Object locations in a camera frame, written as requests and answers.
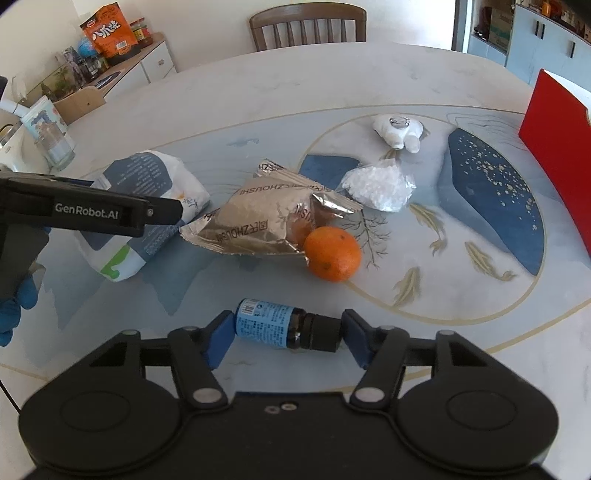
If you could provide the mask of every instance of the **silver foil bag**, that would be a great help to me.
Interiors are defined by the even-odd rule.
[[[184,227],[182,237],[224,254],[300,254],[308,234],[361,205],[270,160],[223,206]]]

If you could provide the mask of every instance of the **human hand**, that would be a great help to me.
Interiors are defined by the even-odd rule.
[[[18,286],[13,299],[0,303],[0,346],[7,346],[12,340],[12,330],[21,321],[21,308],[32,309],[37,304],[37,286],[32,276],[25,278]]]

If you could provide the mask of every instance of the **white plush toy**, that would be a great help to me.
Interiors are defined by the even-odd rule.
[[[423,124],[414,118],[396,115],[378,115],[374,118],[374,130],[390,147],[410,153],[417,153],[421,148]]]

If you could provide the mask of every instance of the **wooden chair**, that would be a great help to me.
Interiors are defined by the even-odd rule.
[[[70,125],[80,117],[105,104],[105,99],[97,87],[88,86],[54,103],[61,117]]]
[[[310,42],[305,20],[314,21],[314,41]],[[281,48],[281,36],[278,26],[285,23],[287,29],[287,46],[293,47],[294,31],[292,22],[299,22],[301,30],[302,45],[310,43],[321,43],[319,20],[326,21],[326,31],[329,43],[334,43],[335,35],[333,31],[332,20],[340,20],[341,41],[347,41],[347,31],[345,20],[355,20],[355,41],[365,41],[367,12],[355,5],[338,4],[333,2],[317,2],[309,4],[283,5],[281,7],[270,8],[257,13],[251,17],[250,24],[252,36],[255,40],[256,50],[267,50],[267,42],[263,34],[263,27],[273,26],[275,38],[275,48]]]

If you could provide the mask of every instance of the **white and blue bag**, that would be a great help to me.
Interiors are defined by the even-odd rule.
[[[82,255],[92,268],[113,282],[135,275],[178,229],[193,220],[209,203],[209,194],[170,155],[145,150],[115,160],[92,184],[110,192],[180,200],[183,217],[176,225],[146,225],[144,236],[75,232]]]

